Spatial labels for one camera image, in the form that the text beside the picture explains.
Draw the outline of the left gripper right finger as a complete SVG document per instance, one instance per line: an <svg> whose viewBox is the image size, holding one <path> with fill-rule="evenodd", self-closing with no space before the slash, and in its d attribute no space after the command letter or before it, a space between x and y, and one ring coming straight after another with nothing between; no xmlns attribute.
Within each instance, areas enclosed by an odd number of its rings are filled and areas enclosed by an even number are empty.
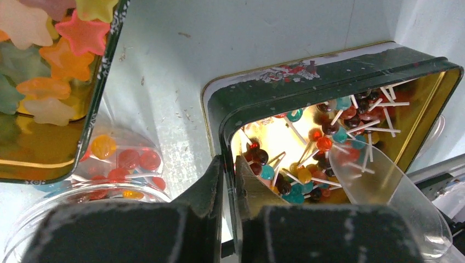
<svg viewBox="0 0 465 263"><path fill-rule="evenodd" d="M235 160L240 262L422 262L401 215L386 205L290 205Z"/></svg>

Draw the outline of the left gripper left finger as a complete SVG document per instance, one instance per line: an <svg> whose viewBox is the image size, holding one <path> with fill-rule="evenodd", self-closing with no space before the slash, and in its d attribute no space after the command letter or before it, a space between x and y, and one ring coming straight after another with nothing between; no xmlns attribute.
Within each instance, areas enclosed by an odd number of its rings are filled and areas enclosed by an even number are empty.
<svg viewBox="0 0 465 263"><path fill-rule="evenodd" d="M219 262L224 163L169 203L100 201L54 208L23 262Z"/></svg>

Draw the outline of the clear plastic jar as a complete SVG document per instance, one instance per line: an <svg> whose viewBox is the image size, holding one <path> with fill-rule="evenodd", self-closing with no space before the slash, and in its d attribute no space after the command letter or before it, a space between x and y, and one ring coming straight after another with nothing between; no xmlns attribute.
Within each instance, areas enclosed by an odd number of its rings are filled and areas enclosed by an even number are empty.
<svg viewBox="0 0 465 263"><path fill-rule="evenodd" d="M1 262L21 262L35 230L57 205L90 202L170 202L159 145L120 128L99 128L76 170L51 184L31 182L39 198L5 232Z"/></svg>

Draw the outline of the clear plastic scoop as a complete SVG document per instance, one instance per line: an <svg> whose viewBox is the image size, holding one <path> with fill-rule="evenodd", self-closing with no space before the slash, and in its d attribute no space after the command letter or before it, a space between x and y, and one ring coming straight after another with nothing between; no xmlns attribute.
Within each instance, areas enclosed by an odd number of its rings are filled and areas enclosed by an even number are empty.
<svg viewBox="0 0 465 263"><path fill-rule="evenodd" d="M381 204L407 222L425 260L436 260L452 246L446 220L433 203L381 150L348 140L328 154L331 168L352 204Z"/></svg>

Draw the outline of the gold tin with lollipops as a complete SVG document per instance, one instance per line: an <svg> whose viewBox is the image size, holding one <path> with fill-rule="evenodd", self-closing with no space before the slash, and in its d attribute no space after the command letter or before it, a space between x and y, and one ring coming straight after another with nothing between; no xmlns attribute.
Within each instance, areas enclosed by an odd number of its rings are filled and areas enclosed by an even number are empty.
<svg viewBox="0 0 465 263"><path fill-rule="evenodd" d="M225 160L234 246L237 156L287 204L352 204L332 146L369 144L406 174L463 75L445 57L384 42L210 81L202 107Z"/></svg>

